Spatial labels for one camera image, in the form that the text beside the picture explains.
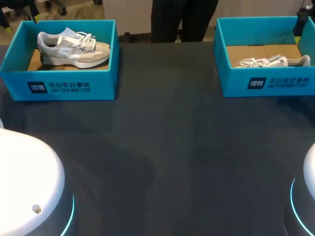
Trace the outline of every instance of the teal box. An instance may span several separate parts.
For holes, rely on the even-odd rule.
[[[65,28],[91,33],[98,42],[111,45],[108,70],[27,71],[37,35],[58,34]],[[114,20],[24,21],[16,31],[0,67],[15,101],[114,100],[119,65],[119,42]]]
[[[296,44],[297,17],[218,18],[214,54],[224,97],[315,95],[315,25],[309,18],[298,43],[311,67],[233,68],[227,46]]]

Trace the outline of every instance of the shoelace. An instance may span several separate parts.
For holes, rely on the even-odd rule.
[[[241,65],[240,67],[265,67],[269,63],[270,61],[266,58],[262,59],[248,58],[238,62],[238,64]]]
[[[78,44],[74,44],[73,47],[79,47],[85,49],[86,51],[94,51],[96,40],[90,33],[77,32]]]

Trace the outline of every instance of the dark table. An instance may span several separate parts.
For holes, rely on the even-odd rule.
[[[284,236],[315,99],[223,98],[212,46],[124,45],[115,101],[21,103],[2,89],[6,128],[61,158],[79,236]]]

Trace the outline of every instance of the black pants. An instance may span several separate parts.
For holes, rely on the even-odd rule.
[[[153,0],[151,41],[175,42],[181,19],[182,42],[202,41],[218,0]]]

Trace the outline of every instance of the white sneaker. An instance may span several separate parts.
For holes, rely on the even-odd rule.
[[[287,59],[281,55],[274,56],[270,59],[243,59],[238,62],[238,67],[281,67],[281,66],[311,66],[311,58],[308,55],[300,59]]]
[[[69,28],[55,35],[40,32],[37,44],[44,65],[70,64],[78,68],[91,68],[110,56],[108,44],[96,42],[90,33],[74,32]]]

